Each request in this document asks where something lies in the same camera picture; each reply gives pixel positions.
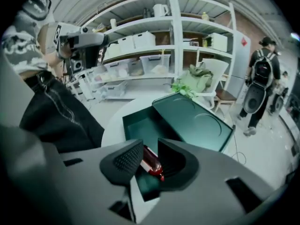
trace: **green tray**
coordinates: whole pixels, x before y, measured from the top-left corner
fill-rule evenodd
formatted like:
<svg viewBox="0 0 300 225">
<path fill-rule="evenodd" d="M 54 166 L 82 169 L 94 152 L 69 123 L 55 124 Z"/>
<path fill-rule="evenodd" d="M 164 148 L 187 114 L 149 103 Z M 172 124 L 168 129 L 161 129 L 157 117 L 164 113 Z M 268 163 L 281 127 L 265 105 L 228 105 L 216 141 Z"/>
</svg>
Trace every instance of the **green tray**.
<svg viewBox="0 0 300 225">
<path fill-rule="evenodd" d="M 216 115 L 179 93 L 157 99 L 152 106 L 182 141 L 197 147 L 223 151 L 234 133 Z"/>
<path fill-rule="evenodd" d="M 153 106 L 123 117 L 123 126 L 126 140 L 143 139 L 144 145 L 156 154 L 158 153 L 158 138 L 181 141 Z"/>
<path fill-rule="evenodd" d="M 167 138 L 222 151 L 233 129 L 191 99 L 173 94 L 153 101 L 152 106 L 123 117 L 126 140 L 143 139 L 158 154 L 158 138 Z M 159 197 L 159 179 L 141 166 L 135 174 L 145 201 Z"/>
<path fill-rule="evenodd" d="M 126 140 L 142 138 L 144 145 L 158 154 L 158 138 L 181 141 L 153 106 L 123 117 Z M 161 181 L 139 166 L 135 178 L 144 201 L 159 197 Z"/>
</svg>

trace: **black pants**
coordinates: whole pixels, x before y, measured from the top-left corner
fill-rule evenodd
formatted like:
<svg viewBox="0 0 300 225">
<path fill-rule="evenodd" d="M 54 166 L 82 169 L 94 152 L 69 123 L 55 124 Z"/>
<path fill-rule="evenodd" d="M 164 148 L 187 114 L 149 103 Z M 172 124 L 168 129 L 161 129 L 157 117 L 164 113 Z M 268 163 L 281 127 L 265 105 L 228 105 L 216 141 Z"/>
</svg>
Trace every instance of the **black pants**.
<svg viewBox="0 0 300 225">
<path fill-rule="evenodd" d="M 25 82 L 35 92 L 20 123 L 59 153 L 101 147 L 104 129 L 67 88 L 50 72 Z"/>
<path fill-rule="evenodd" d="M 249 127 L 255 128 L 257 126 L 259 120 L 263 117 L 264 110 L 267 107 L 268 99 L 269 99 L 269 96 L 266 96 L 260 109 L 256 113 L 252 114 L 248 128 Z M 245 118 L 247 116 L 247 112 L 245 111 L 244 108 L 242 108 L 242 110 L 240 112 L 240 116 L 242 118 Z"/>
<path fill-rule="evenodd" d="M 279 96 L 280 96 L 280 95 L 278 95 L 278 94 L 275 94 L 275 96 L 274 96 L 272 105 L 270 106 L 270 112 L 271 112 L 271 113 L 275 112 L 276 100 L 277 100 L 277 98 L 278 98 Z"/>
</svg>

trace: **white table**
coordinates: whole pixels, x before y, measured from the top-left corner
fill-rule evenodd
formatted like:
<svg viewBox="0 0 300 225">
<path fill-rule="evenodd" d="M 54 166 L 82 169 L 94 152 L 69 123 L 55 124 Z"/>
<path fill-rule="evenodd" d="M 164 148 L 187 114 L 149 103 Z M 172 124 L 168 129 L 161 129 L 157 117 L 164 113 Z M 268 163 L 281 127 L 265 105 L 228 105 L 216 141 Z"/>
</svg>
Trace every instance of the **white table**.
<svg viewBox="0 0 300 225">
<path fill-rule="evenodd" d="M 131 102 L 125 104 L 121 107 L 110 119 L 107 127 L 105 128 L 102 137 L 102 146 L 114 145 L 117 143 L 124 142 L 125 134 L 123 128 L 122 118 L 126 115 L 135 113 L 144 108 L 150 107 L 155 99 L 161 98 L 160 95 L 144 96 L 132 100 Z M 138 188 L 135 177 L 130 181 L 131 186 L 131 197 L 133 208 L 135 211 L 136 222 L 140 223 L 147 214 L 152 210 L 152 208 L 158 203 L 159 198 L 144 202 L 142 194 Z"/>
</svg>

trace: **black backpack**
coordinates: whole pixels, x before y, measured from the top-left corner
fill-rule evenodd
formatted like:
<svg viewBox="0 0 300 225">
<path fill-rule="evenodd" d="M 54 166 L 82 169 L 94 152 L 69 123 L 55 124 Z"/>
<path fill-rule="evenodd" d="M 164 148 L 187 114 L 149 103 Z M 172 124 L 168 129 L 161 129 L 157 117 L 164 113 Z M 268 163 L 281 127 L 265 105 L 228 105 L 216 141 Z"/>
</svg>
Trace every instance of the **black backpack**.
<svg viewBox="0 0 300 225">
<path fill-rule="evenodd" d="M 258 59 L 252 67 L 251 80 L 264 88 L 272 85 L 273 67 L 272 59 L 275 54 L 270 52 L 267 56 L 263 54 L 261 49 L 257 50 Z"/>
</svg>

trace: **white chair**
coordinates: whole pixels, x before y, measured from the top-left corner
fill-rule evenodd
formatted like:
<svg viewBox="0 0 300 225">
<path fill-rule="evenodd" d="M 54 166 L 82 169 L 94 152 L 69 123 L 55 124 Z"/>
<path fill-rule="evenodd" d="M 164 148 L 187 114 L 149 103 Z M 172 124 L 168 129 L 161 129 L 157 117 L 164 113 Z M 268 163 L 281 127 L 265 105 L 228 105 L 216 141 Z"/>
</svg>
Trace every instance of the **white chair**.
<svg viewBox="0 0 300 225">
<path fill-rule="evenodd" d="M 228 63 L 217 59 L 202 59 L 202 62 L 204 62 L 204 64 L 202 64 L 201 68 L 210 70 L 213 73 L 213 78 L 209 88 L 207 88 L 204 92 L 196 93 L 197 97 L 195 100 L 199 100 L 199 102 L 204 104 L 208 109 L 213 109 L 215 106 L 214 97 L 216 96 L 216 88 L 222 78 L 223 73 L 228 67 Z M 196 67 L 199 67 L 200 64 L 201 62 L 197 62 Z"/>
</svg>

